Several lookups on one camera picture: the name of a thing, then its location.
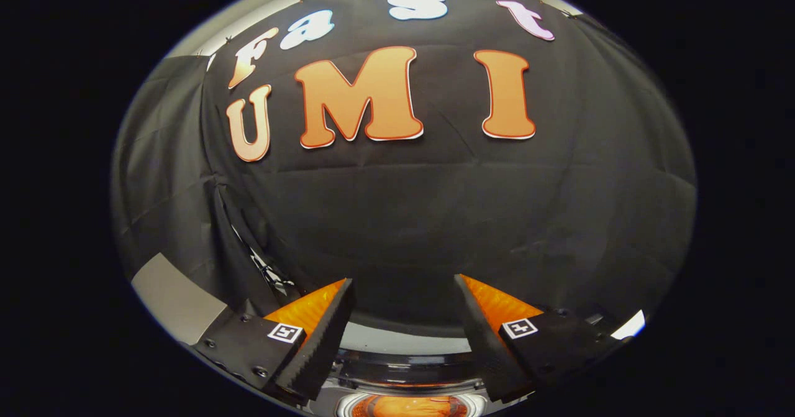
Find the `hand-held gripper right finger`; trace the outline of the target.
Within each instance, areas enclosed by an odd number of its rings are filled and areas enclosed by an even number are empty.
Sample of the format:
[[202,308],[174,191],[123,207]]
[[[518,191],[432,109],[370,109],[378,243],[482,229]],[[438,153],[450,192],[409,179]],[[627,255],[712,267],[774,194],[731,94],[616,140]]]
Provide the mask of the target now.
[[568,309],[525,303],[462,273],[453,281],[475,369],[492,401],[556,388],[628,343]]

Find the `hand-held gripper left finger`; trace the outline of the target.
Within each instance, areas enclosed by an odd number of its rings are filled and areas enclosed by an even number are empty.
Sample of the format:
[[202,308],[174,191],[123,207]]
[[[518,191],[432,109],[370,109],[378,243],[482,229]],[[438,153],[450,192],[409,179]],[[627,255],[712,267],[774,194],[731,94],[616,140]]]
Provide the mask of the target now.
[[354,281],[342,278],[265,317],[224,312],[190,347],[261,394],[309,403],[332,370],[355,304]]

